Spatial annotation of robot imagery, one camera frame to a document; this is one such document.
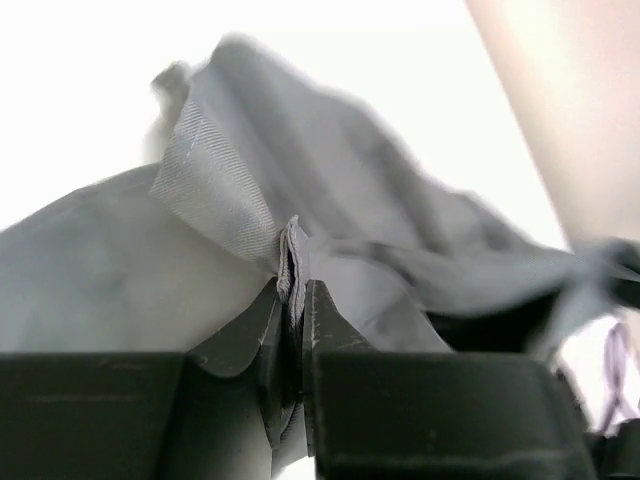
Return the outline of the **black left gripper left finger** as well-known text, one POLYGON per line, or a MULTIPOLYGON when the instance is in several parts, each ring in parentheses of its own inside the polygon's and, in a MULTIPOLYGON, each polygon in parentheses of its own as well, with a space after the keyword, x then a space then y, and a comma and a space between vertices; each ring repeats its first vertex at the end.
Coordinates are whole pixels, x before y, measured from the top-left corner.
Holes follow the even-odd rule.
POLYGON ((188 352, 1 358, 5 479, 267 479, 280 427, 273 283, 188 352))

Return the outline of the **grey pleated skirt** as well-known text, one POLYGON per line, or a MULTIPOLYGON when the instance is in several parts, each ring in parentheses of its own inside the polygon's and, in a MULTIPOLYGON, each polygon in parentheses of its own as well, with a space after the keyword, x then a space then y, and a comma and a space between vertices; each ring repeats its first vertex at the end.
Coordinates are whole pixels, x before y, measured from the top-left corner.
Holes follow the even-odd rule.
POLYGON ((589 429, 552 366, 594 316, 639 302, 639 253, 536 246, 422 177, 361 107, 244 38, 154 82, 177 114, 162 159, 77 190, 1 235, 1 358, 188 352, 273 283, 282 307, 276 465, 308 448, 307 287, 375 350, 523 355, 568 400, 596 471, 636 473, 639 425, 589 429))

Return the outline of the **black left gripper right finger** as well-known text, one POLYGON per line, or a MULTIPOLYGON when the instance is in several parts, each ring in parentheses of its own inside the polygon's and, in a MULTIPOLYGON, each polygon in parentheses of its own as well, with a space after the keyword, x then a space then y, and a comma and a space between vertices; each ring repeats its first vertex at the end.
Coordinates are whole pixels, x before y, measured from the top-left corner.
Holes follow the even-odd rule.
POLYGON ((312 281, 302 391, 320 479, 593 479, 568 400, 523 355, 381 352, 312 281))

